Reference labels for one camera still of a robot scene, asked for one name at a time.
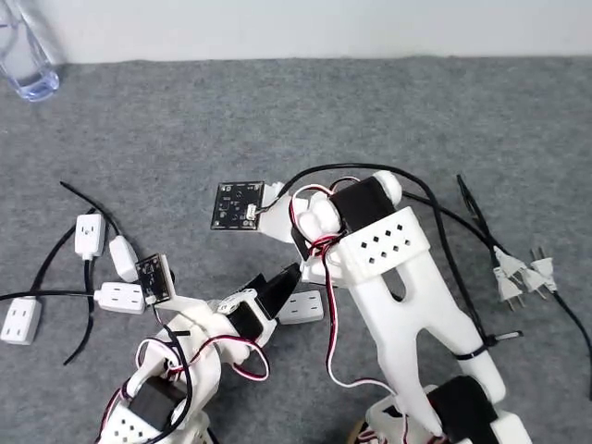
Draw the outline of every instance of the black cable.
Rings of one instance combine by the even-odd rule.
[[[212,429],[208,428],[207,433],[210,435],[210,439],[212,440],[213,444],[220,444],[220,441],[218,441],[218,438],[216,438],[216,435],[214,435]]]
[[[407,171],[397,168],[397,167],[394,167],[394,166],[387,166],[387,165],[381,165],[381,164],[366,164],[366,163],[351,162],[351,163],[326,164],[326,165],[321,165],[321,166],[313,166],[311,168],[305,169],[304,171],[301,171],[296,176],[294,176],[292,179],[288,180],[288,182],[286,182],[286,184],[279,191],[276,199],[267,207],[261,208],[260,212],[267,211],[269,208],[271,208],[271,206],[273,206],[279,200],[279,198],[281,198],[284,194],[286,194],[288,192],[288,190],[298,180],[304,178],[305,176],[311,175],[311,174],[319,172],[319,171],[328,171],[328,170],[332,170],[332,169],[346,169],[346,168],[386,170],[391,173],[397,174],[399,176],[403,176],[404,178],[414,182],[425,192],[425,195],[427,196],[429,202],[431,203],[432,209],[434,211],[434,218],[436,219],[436,225],[438,227],[438,234],[440,237],[440,243],[442,245],[442,250],[444,251],[444,253],[446,255],[446,258],[447,258],[449,266],[450,266],[450,270],[452,271],[452,274],[453,274],[456,284],[459,288],[461,296],[464,300],[467,310],[469,311],[469,315],[473,319],[473,322],[475,323],[475,327],[476,327],[481,339],[487,344],[491,343],[491,338],[487,337],[486,331],[485,331],[485,329],[483,327],[483,323],[481,321],[481,317],[479,316],[479,313],[475,309],[475,304],[473,303],[473,300],[471,299],[471,295],[469,294],[468,289],[464,285],[463,276],[461,275],[459,267],[456,265],[456,261],[454,260],[454,255],[453,255],[450,245],[448,243],[448,238],[446,236],[446,229],[444,228],[444,223],[442,221],[442,212],[440,210],[440,205],[438,203],[438,199],[436,198],[436,195],[432,192],[432,190],[427,186],[427,184],[425,182],[423,182],[421,179],[419,179],[418,177],[414,176],[413,174],[408,173]]]
[[[590,359],[590,389],[588,393],[588,398],[592,401],[592,341],[590,340],[590,336],[588,335],[586,328],[584,327],[584,324],[582,324],[582,321],[580,321],[580,319],[577,317],[574,311],[569,307],[567,302],[561,297],[559,292],[555,290],[552,292],[552,294],[557,303],[563,309],[563,311],[568,316],[570,316],[570,318],[573,320],[573,323],[579,328],[580,332],[582,333],[582,336],[584,337],[584,341],[586,342],[589,355],[588,357]]]
[[[93,296],[86,291],[79,290],[38,290],[38,291],[19,291],[16,293],[8,293],[0,296],[1,301],[10,301],[11,299],[25,298],[27,296],[71,296],[80,298],[83,296]]]
[[[433,206],[432,203],[430,203],[425,197],[418,196],[417,194],[413,194],[412,192],[404,191],[403,196],[405,196],[409,199],[412,199],[414,201],[417,201],[420,204]],[[465,227],[466,229],[471,231],[471,233],[476,238],[478,238],[481,242],[483,242],[483,244],[486,247],[489,247],[489,242],[486,239],[486,237],[483,235],[483,233],[481,231],[479,231],[477,228],[475,228],[473,225],[471,225],[470,222],[464,220],[461,216],[457,215],[456,213],[454,213],[452,210],[449,210],[445,206],[441,205],[440,211],[442,212],[442,214],[450,217],[452,220],[454,220],[455,222],[459,223],[460,225],[462,225],[463,227]],[[494,242],[495,246],[497,246],[504,253],[508,254],[508,251],[503,247],[503,245],[501,245],[497,240],[495,240],[495,238],[491,237],[491,240]]]
[[[495,251],[493,249],[493,247],[496,244],[496,241],[493,238],[493,235],[491,234],[491,230],[489,229],[489,225],[487,224],[485,216],[483,216],[483,212],[481,211],[481,208],[479,208],[477,200],[469,190],[469,187],[467,187],[466,183],[464,183],[463,177],[460,174],[458,174],[456,176],[456,180],[459,184],[459,188],[461,189],[462,199],[464,200],[464,205],[466,206],[466,209],[469,211],[469,215],[471,215],[471,218],[473,219],[473,221],[481,230],[481,232],[487,240],[487,248],[489,249],[489,255],[491,257],[491,264],[494,267],[499,266],[500,262],[498,261],[498,258],[496,257]]]
[[[76,349],[74,349],[74,351],[72,352],[72,354],[69,355],[68,358],[66,358],[66,361],[64,361],[63,365],[68,365],[70,364],[72,361],[74,361],[74,359],[76,359],[76,357],[78,357],[79,354],[81,354],[85,347],[86,344],[89,342],[89,339],[91,338],[91,333],[93,333],[93,326],[94,326],[94,285],[93,285],[93,269],[94,269],[94,260],[91,261],[84,261],[84,289],[88,294],[92,294],[92,296],[88,296],[86,298],[86,302],[88,304],[88,317],[86,318],[86,329],[84,330],[84,335],[82,336],[82,339],[80,340],[80,343],[78,344],[78,346],[76,347]]]
[[[117,225],[117,223],[115,222],[115,220],[113,219],[113,217],[105,210],[104,207],[102,207],[100,204],[98,204],[96,201],[94,201],[93,199],[91,199],[86,194],[83,194],[82,192],[80,192],[77,189],[75,189],[69,183],[60,180],[59,184],[62,187],[64,187],[66,190],[73,192],[78,197],[80,197],[82,200],[86,201],[87,203],[89,203],[90,205],[92,205],[94,208],[96,208],[97,211],[103,215],[103,217],[105,218],[105,220],[107,221],[107,223],[111,227],[113,227],[113,230],[115,231],[115,234],[117,234],[118,236],[121,234],[121,230],[119,229],[119,226]]]
[[[185,420],[187,414],[189,413],[189,409],[191,408],[191,402],[193,400],[193,385],[191,384],[191,372],[189,368],[189,364],[187,364],[187,358],[185,357],[185,352],[181,347],[179,342],[179,338],[177,335],[168,327],[167,324],[161,322],[160,317],[158,316],[158,312],[156,308],[153,306],[154,316],[156,320],[160,324],[160,326],[166,331],[168,336],[170,337],[171,342],[173,343],[173,347],[175,347],[179,351],[179,358],[181,360],[181,365],[183,366],[183,372],[185,374],[185,381],[187,383],[187,396],[185,400],[185,405],[183,406],[183,410],[181,411],[179,418],[177,420],[168,425],[165,430],[160,432],[156,437],[147,440],[144,444],[155,444],[156,442],[162,441],[166,437],[168,437],[171,433],[177,430],[177,427]]]
[[[94,211],[94,208],[91,208],[89,211],[86,212],[86,214],[91,215],[92,213],[94,213]],[[45,279],[45,274],[47,273],[49,266],[52,264],[52,262],[54,262],[54,258],[56,257],[57,253],[62,249],[64,244],[66,244],[66,242],[72,237],[74,231],[76,231],[76,224],[74,224],[68,231],[66,231],[66,233],[64,233],[64,236],[62,236],[60,240],[57,241],[57,244],[54,246],[54,248],[52,248],[51,252],[47,254],[47,257],[45,257],[45,260],[41,264],[41,267],[39,268],[39,271],[37,272],[37,275],[33,280],[33,283],[31,285],[31,291],[37,291],[41,288],[43,280]]]

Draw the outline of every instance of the plastic water bottle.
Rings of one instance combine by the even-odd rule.
[[[59,78],[16,0],[0,0],[0,69],[29,102],[40,102],[59,87]]]

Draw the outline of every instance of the white wall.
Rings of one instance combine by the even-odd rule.
[[[592,54],[590,0],[21,1],[70,62]]]

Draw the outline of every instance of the white connector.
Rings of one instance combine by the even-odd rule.
[[[540,288],[546,284],[547,280],[540,273],[528,268],[520,259],[504,253],[498,247],[493,247],[493,249],[499,261],[499,266],[508,278],[513,278],[517,273],[520,274],[520,278],[528,292],[536,291],[541,298],[547,299],[540,291]]]
[[[0,339],[9,344],[31,345],[41,318],[41,303],[35,298],[15,299],[8,308]]]
[[[557,284],[553,276],[553,258],[551,256],[545,257],[545,252],[542,248],[539,248],[538,251],[539,255],[537,255],[535,250],[532,250],[535,260],[530,265],[545,279],[547,290],[550,292],[557,291]]]
[[[138,272],[136,271],[138,256],[126,238],[119,235],[111,240],[109,242],[109,253],[120,278],[126,282],[138,280]]]
[[[496,258],[498,259],[499,266],[508,278],[511,278],[519,271],[527,268],[526,264],[520,259],[516,259],[515,257],[504,253],[498,247],[493,247],[493,251],[496,254]]]
[[[522,277],[523,283],[526,285],[528,292],[538,291],[542,286],[545,285],[546,280],[544,277],[537,273],[535,270],[530,268],[524,268],[520,270],[520,276]]]
[[[318,290],[294,293],[277,314],[282,325],[304,324],[323,319],[323,303]]]
[[[522,294],[522,291],[504,274],[500,266],[496,266],[493,269],[493,275],[496,277],[496,280],[498,281],[499,299],[502,302],[509,301]]]
[[[130,315],[141,315],[146,307],[142,287],[137,284],[105,282],[94,292],[94,300],[103,310]]]
[[[105,245],[105,219],[100,214],[80,215],[76,219],[74,251],[84,261],[103,254]]]

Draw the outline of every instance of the black circuit board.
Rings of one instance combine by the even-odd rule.
[[[211,229],[253,231],[259,228],[263,182],[225,182],[218,185]]]
[[[136,264],[136,270],[144,299],[149,304],[168,301],[171,298],[160,254],[142,259]]]

